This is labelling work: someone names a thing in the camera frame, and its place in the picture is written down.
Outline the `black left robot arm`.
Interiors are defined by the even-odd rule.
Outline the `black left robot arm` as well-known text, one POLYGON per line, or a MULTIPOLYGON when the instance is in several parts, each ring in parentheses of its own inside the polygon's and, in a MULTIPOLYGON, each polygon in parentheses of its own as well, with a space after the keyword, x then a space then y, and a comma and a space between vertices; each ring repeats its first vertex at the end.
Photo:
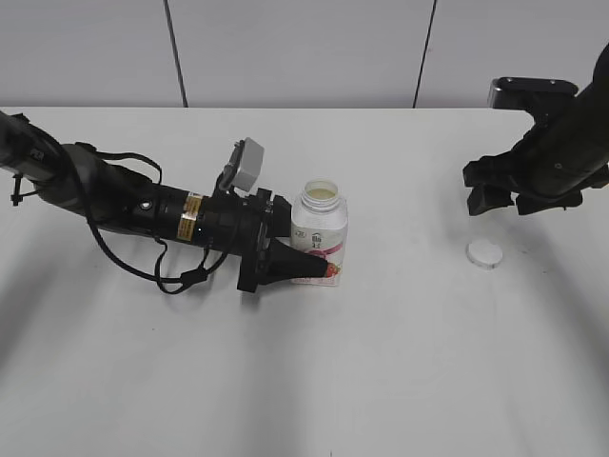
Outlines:
POLYGON ((257 180, 264 149, 251 138, 235 143, 211 195, 163 185, 121 166, 131 159, 158 165, 135 152, 103 152, 91 144, 61 144, 22 114, 1 116, 1 167, 16 182, 28 180, 33 194, 45 202, 86 218, 96 243, 115 265, 166 294, 179 294, 205 282, 229 255, 240 257, 237 288, 300 278, 324 278, 329 263, 284 243, 291 228, 291 206, 269 189, 251 188, 257 180), (135 268, 111 251, 103 231, 153 239, 165 247, 178 242, 215 250, 212 264, 201 262, 177 277, 135 268))

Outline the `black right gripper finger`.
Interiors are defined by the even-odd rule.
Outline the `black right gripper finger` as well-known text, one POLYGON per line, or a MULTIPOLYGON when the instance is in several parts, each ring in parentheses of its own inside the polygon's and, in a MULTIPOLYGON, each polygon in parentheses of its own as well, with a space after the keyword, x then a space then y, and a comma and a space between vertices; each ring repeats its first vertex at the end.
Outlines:
POLYGON ((567 194, 560 199, 547 200, 533 198, 520 194, 516 198, 516 206, 519 215, 530 215, 549 209, 571 209, 580 206, 583 202, 583 197, 580 191, 567 194))
POLYGON ((473 187, 467 198, 467 208, 470 216, 480 216, 489 210, 512 206, 514 206, 514 201, 509 190, 488 185, 473 187))

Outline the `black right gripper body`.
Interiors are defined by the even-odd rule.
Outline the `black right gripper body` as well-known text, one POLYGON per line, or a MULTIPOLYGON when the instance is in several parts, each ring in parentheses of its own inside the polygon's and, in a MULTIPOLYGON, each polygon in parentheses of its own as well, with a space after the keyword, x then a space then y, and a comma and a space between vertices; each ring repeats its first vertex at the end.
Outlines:
POLYGON ((469 162, 462 171, 467 188, 488 185, 516 198, 555 200, 608 185, 608 125, 531 129, 511 150, 469 162))

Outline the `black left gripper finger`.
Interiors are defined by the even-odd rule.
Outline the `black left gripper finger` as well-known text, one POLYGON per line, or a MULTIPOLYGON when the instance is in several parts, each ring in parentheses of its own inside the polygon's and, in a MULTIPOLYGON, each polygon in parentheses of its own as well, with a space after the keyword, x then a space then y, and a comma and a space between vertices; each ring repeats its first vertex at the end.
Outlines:
POLYGON ((256 282, 266 286, 299 278, 324 278, 328 262, 313 254, 298 251, 276 238, 256 257, 256 282))
POLYGON ((291 231, 291 204, 281 195, 275 194, 272 200, 269 222, 271 237, 289 237, 291 231))

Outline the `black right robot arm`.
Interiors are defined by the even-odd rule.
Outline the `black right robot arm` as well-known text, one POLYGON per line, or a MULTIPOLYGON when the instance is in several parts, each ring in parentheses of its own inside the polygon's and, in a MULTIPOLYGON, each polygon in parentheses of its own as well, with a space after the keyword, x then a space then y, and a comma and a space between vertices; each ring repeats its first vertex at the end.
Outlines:
POLYGON ((509 151, 462 171, 468 212, 514 206, 521 215, 581 205, 586 189, 608 184, 608 53, 585 89, 560 79, 506 76, 492 81, 492 109, 524 111, 534 124, 509 151))

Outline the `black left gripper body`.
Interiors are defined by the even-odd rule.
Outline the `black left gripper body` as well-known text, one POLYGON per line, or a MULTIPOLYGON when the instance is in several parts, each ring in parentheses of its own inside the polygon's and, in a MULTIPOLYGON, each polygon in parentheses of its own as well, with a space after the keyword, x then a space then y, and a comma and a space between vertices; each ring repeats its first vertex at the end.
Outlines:
POLYGON ((272 212, 269 189, 238 195, 234 189, 215 189, 203 199, 197 217, 197 240, 206 250, 220 256, 206 266, 206 274, 214 273, 232 254, 241 258, 237 289, 254 292, 260 284, 259 261, 264 250, 264 238, 272 212))

